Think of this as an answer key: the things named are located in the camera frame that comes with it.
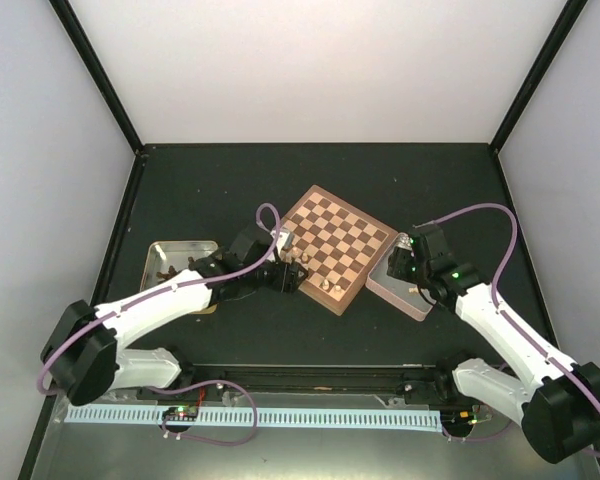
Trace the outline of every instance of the tray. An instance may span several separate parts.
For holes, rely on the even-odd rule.
[[[413,283],[396,280],[387,275],[389,255],[391,255],[393,247],[400,241],[401,237],[404,238],[406,235],[406,233],[400,233],[396,241],[392,242],[384,251],[380,261],[369,272],[366,286],[398,310],[403,311],[414,320],[422,322],[433,307],[424,301]],[[427,292],[424,292],[424,295],[429,301],[432,301]]]
[[[149,247],[147,261],[144,266],[140,291],[155,287],[162,280],[157,274],[167,273],[169,266],[180,271],[189,267],[189,257],[194,260],[207,257],[218,249],[218,244],[211,240],[185,240],[185,241],[160,241],[154,242]],[[191,312],[197,315],[213,313],[216,305],[200,312]]]

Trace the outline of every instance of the purple cable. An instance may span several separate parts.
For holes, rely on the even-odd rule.
[[[198,442],[209,443],[211,445],[216,445],[218,447],[237,447],[238,445],[244,445],[249,440],[251,440],[256,435],[256,432],[258,431],[258,410],[256,408],[256,402],[254,402],[251,395],[249,395],[249,392],[247,392],[244,388],[242,388],[237,383],[229,382],[228,380],[207,380],[205,382],[200,382],[200,383],[195,383],[193,385],[189,385],[188,387],[178,388],[177,390],[164,390],[162,388],[153,388],[153,387],[147,387],[147,388],[149,390],[151,390],[152,392],[159,393],[161,395],[178,395],[180,393],[190,392],[191,390],[195,390],[196,388],[206,387],[207,385],[216,385],[218,383],[235,388],[240,393],[242,393],[247,398],[247,400],[249,400],[251,410],[253,411],[253,424],[251,424],[251,429],[249,430],[249,433],[247,435],[245,435],[240,440],[235,440],[233,442],[227,442],[227,441],[223,441],[223,440],[214,440],[212,438],[207,438],[207,437],[200,437],[198,435],[189,435],[186,433],[176,434],[173,432],[169,432],[167,430],[167,421],[169,420],[169,417],[165,418],[162,421],[161,427],[162,427],[162,431],[165,433],[165,435],[172,435],[174,437],[179,436],[180,438],[185,438],[187,440],[196,440]]]
[[[262,219],[260,218],[262,215],[262,211],[267,208],[271,211],[271,213],[273,214],[273,218],[275,219],[275,235],[273,237],[273,242],[271,242],[271,245],[269,246],[269,248],[267,249],[267,252],[263,255],[263,257],[261,259],[259,259],[257,262],[255,262],[252,265],[249,265],[246,268],[243,268],[242,270],[238,270],[237,272],[233,272],[233,273],[228,273],[226,275],[219,275],[217,277],[210,277],[210,278],[200,278],[200,279],[196,279],[196,280],[189,280],[186,282],[182,282],[182,283],[178,283],[177,287],[190,287],[193,285],[200,285],[200,284],[205,284],[205,283],[212,283],[212,282],[223,282],[226,280],[231,280],[233,278],[236,277],[240,277],[242,275],[244,275],[245,273],[249,273],[252,270],[255,270],[256,268],[258,268],[260,265],[262,265],[267,258],[269,257],[269,255],[271,255],[273,253],[273,251],[276,248],[276,244],[278,243],[278,238],[280,237],[280,230],[282,229],[282,225],[280,224],[280,215],[278,214],[278,211],[276,210],[276,207],[274,207],[273,205],[271,205],[270,203],[263,203],[262,205],[260,205],[258,207],[258,210],[256,211],[256,223],[261,227],[264,228],[266,230],[266,227],[264,226],[264,224],[262,223]],[[136,305],[141,304],[142,302],[145,302],[146,300],[149,300],[157,295],[161,295],[163,293],[166,292],[170,292],[172,291],[171,286],[169,287],[164,287],[158,290],[155,290],[153,292],[147,293],[146,295],[143,295],[141,297],[136,298],[135,300],[132,300],[131,302],[125,304],[122,306],[121,311],[122,312],[126,312],[129,308],[135,307]],[[44,387],[44,378],[47,375],[47,373],[49,372],[49,369],[51,368],[51,365],[53,365],[56,360],[58,360],[58,358],[60,358],[60,356],[67,351],[67,349],[73,345],[76,341],[78,341],[81,337],[83,337],[85,334],[89,333],[91,330],[93,330],[94,328],[98,327],[99,325],[102,325],[104,322],[106,322],[107,320],[113,318],[116,316],[116,312],[109,312],[106,315],[98,318],[97,320],[94,320],[93,322],[90,322],[88,325],[86,325],[85,327],[82,327],[80,330],[78,330],[76,333],[74,333],[73,335],[71,335],[67,341],[65,341],[62,345],[60,345],[55,352],[53,352],[53,354],[47,359],[47,361],[44,363],[44,365],[42,366],[42,369],[40,370],[40,373],[38,374],[38,378],[36,380],[36,387],[38,389],[38,391],[42,394],[42,395],[56,395],[59,393],[59,389],[55,389],[55,390],[51,390],[51,389],[46,389]]]
[[[496,269],[496,273],[493,275],[493,282],[491,283],[491,301],[497,308],[500,305],[497,295],[498,282],[500,281],[500,276],[502,275],[504,267],[507,265],[509,259],[511,258],[511,255],[513,254],[513,249],[516,245],[516,241],[518,238],[518,221],[516,220],[516,217],[513,214],[513,212],[504,205],[500,205],[498,203],[478,203],[476,205],[472,205],[470,207],[458,210],[457,212],[450,213],[449,215],[445,215],[444,217],[441,217],[430,223],[443,223],[447,220],[451,220],[452,218],[464,215],[465,213],[473,212],[475,210],[481,210],[483,208],[493,208],[496,210],[500,210],[506,213],[509,217],[509,220],[511,221],[511,241],[509,242],[509,246],[507,247],[507,251],[505,252],[504,257],[500,261],[500,265],[498,265],[498,268]],[[520,325],[518,325],[518,323],[506,311],[503,310],[500,313],[502,313],[502,317],[505,320],[507,320],[509,325],[511,325],[525,340],[527,340],[533,346],[533,348],[535,348],[540,353],[540,355],[545,357],[548,362],[550,362],[558,370],[560,370],[578,388],[578,390],[580,390],[582,394],[585,397],[587,397],[587,400],[591,402],[591,405],[593,405],[593,407],[600,415],[600,402],[593,395],[593,393],[591,393],[591,391],[589,391],[589,389],[580,380],[578,380],[578,378],[573,373],[571,373],[564,365],[560,364],[555,358],[549,357],[548,352],[540,344],[538,344],[538,342],[536,342]],[[499,433],[496,433],[495,435],[492,435],[490,437],[485,437],[485,439],[493,440],[495,438],[500,437],[500,435],[506,430],[508,430],[510,426],[511,425],[507,425],[507,427],[505,427]],[[453,438],[446,431],[445,434],[449,436],[449,438]],[[597,452],[592,448],[586,448],[582,451],[588,455],[600,458],[600,452]]]

